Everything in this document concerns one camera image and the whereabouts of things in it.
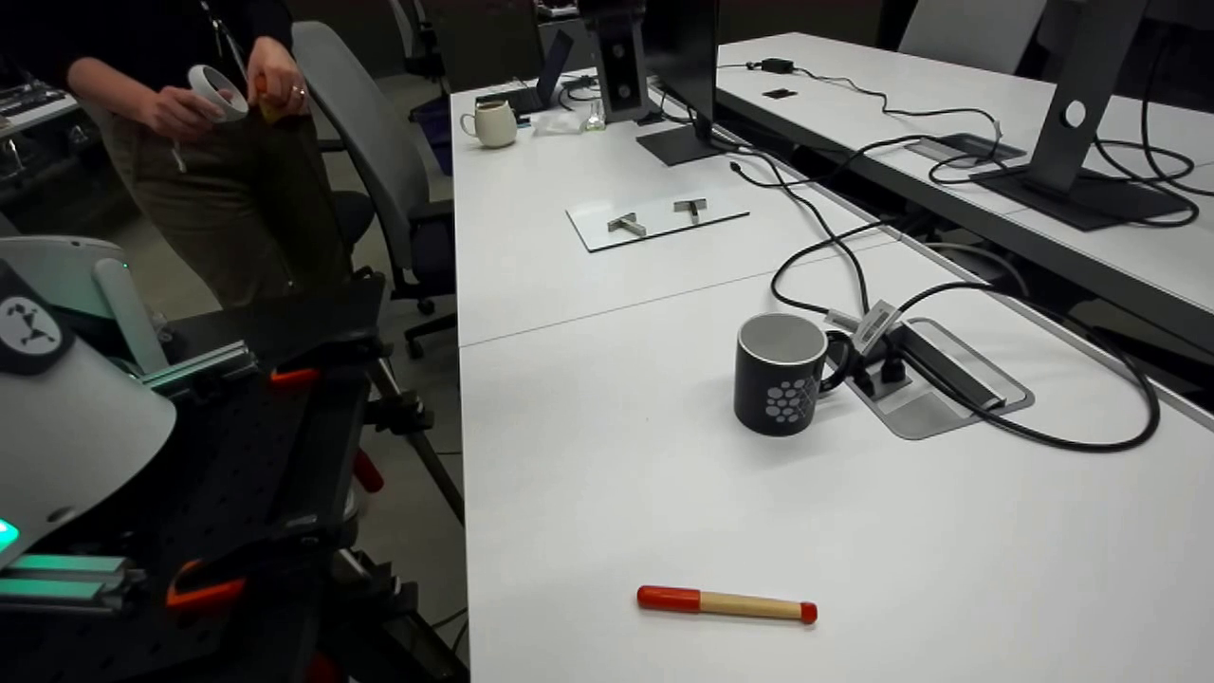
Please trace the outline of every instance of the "floor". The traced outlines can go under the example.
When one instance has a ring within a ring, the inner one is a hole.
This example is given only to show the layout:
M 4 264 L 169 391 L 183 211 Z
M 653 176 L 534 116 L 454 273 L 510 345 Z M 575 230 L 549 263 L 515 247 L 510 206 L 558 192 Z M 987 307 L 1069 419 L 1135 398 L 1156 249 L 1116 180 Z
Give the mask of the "floor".
M 385 78 L 393 103 L 408 115 L 432 100 L 438 87 L 413 76 L 386 76 Z M 438 170 L 432 153 L 423 144 L 432 176 L 432 196 L 451 196 L 451 182 Z M 361 191 L 355 164 L 347 154 L 332 154 L 332 182 L 336 191 Z M 87 176 L 74 187 L 74 192 L 49 192 L 49 209 L 28 209 L 28 218 L 12 218 L 22 230 L 74 230 L 74 237 L 98 237 L 127 247 L 136 283 L 156 311 L 156 320 L 185 320 L 199 311 L 213 311 L 217 301 L 208 288 L 183 264 L 183 258 L 160 239 L 160 230 L 135 211 L 122 196 L 118 182 L 105 176 Z M 363 237 L 358 247 L 358 264 L 371 264 L 386 273 L 386 249 L 381 229 Z M 386 305 L 385 307 L 385 342 L 394 345 L 394 368 L 408 386 L 417 386 L 438 415 L 438 429 L 429 434 L 443 467 L 465 482 L 458 462 L 458 353 L 454 334 L 425 338 L 425 361 L 410 361 L 403 345 L 403 330 L 423 324 L 413 305 Z M 417 579 L 423 616 L 429 622 L 443 622 L 443 636 L 454 640 L 465 619 L 465 527 L 454 524 L 451 507 L 429 482 L 417 455 L 408 440 L 386 434 L 363 434 L 363 452 L 381 462 L 386 484 L 377 498 L 363 498 L 363 524 L 361 524 L 361 552 L 377 563 L 393 563 L 394 576 Z

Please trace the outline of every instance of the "red marker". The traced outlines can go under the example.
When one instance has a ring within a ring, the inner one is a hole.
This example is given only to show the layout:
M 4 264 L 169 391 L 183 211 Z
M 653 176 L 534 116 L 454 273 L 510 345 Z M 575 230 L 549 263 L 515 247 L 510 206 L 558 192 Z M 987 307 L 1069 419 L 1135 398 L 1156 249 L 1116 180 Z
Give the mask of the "red marker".
M 815 602 L 667 588 L 667 583 L 640 583 L 637 602 L 645 612 L 783 619 L 783 622 L 805 622 L 805 626 L 820 619 Z

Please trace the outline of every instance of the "green light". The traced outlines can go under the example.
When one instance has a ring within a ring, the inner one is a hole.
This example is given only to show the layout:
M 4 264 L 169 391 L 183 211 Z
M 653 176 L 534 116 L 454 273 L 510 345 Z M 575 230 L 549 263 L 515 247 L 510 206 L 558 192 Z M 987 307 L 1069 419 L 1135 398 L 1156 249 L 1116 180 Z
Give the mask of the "green light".
M 21 539 L 22 539 L 22 531 L 12 527 L 9 520 L 0 520 L 0 553 L 4 553 L 12 543 L 21 543 Z

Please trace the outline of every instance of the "hand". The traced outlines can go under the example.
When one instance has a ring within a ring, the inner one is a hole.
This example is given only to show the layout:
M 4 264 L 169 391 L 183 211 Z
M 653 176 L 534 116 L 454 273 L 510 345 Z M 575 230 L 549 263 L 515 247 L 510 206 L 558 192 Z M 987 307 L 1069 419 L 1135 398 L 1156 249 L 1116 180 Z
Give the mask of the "hand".
M 270 120 L 309 115 L 309 82 L 296 58 L 274 42 L 258 39 L 251 54 L 251 103 L 262 106 Z
M 151 100 L 136 115 L 164 139 L 199 144 L 222 120 L 222 115 L 185 87 L 151 92 Z

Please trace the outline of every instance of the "desk surface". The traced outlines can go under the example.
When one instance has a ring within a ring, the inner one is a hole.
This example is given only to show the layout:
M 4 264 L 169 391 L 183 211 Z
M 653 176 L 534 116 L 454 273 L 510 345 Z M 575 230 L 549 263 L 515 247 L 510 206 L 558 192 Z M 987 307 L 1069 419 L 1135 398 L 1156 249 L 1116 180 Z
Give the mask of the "desk surface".
M 454 95 L 451 120 L 472 106 L 475 95 Z M 533 137 L 523 130 L 515 147 L 481 153 L 475 137 L 451 125 L 454 196 L 475 196 L 454 200 L 465 345 L 761 278 L 820 239 L 787 196 L 736 182 L 728 154 L 667 170 L 637 144 L 637 134 L 637 125 L 589 137 Z M 720 191 L 747 200 L 753 221 L 609 256 L 589 256 L 565 221 L 565 209 L 589 200 Z M 864 223 L 840 200 L 822 209 L 840 230 Z
M 615 256 L 583 256 L 565 221 L 678 182 L 745 192 L 720 164 L 666 170 L 634 125 L 513 153 L 454 134 L 475 679 L 1208 679 L 1214 434 L 1168 407 L 1151 447 L 1113 459 L 987 425 L 908 444 L 850 391 L 805 435 L 739 429 L 731 342 L 776 307 L 769 269 L 815 244 L 807 221 L 753 192 L 747 223 Z M 901 237 L 859 256 L 895 305 L 955 278 Z M 840 256 L 791 291 L 853 305 Z M 1135 391 L 1059 330 L 969 291 L 922 316 L 1035 391 L 1021 423 L 1084 440 L 1141 425 Z M 640 579 L 802 597 L 822 619 L 640 616 Z
M 747 103 L 793 130 L 812 130 L 844 147 L 863 147 L 890 137 L 908 134 L 978 134 L 992 137 L 983 116 L 935 116 L 935 120 L 908 120 L 883 116 L 878 100 L 863 100 L 848 87 L 815 82 L 805 76 L 761 76 L 747 67 L 731 67 L 755 58 L 791 58 L 822 76 L 850 76 L 864 87 L 892 92 L 901 106 L 987 106 L 1002 125 L 1006 139 L 1031 153 L 1040 137 L 1040 120 L 1051 106 L 1055 82 L 1019 78 L 1002 72 L 925 62 L 912 54 L 883 54 L 869 47 L 812 39 L 812 33 L 776 33 L 755 42 L 731 42 L 720 49 L 720 95 L 731 103 Z M 762 92 L 791 82 L 796 100 L 768 100 Z M 1113 100 L 1108 116 L 1101 125 L 1103 137 L 1139 139 L 1139 103 Z M 1155 144 L 1182 147 L 1194 154 L 1204 166 L 1193 180 L 1194 187 L 1214 182 L 1214 115 L 1155 106 Z M 931 187 L 925 170 L 935 166 L 925 154 L 914 153 L 878 153 L 878 164 L 901 170 L 912 182 L 922 182 L 931 196 L 955 196 L 955 206 L 974 206 L 983 211 L 1006 218 L 1006 223 L 1021 229 L 1026 237 L 1048 239 L 1068 247 L 1098 264 L 1116 273 L 1139 278 L 1141 283 L 1178 297 L 1201 311 L 1209 307 L 1214 291 L 1214 200 L 1194 196 L 1204 206 L 1204 221 L 1178 230 L 1151 230 L 1139 223 L 1113 229 L 1113 230 L 1075 230 L 1044 211 L 1031 211 L 1002 192 L 983 187 Z

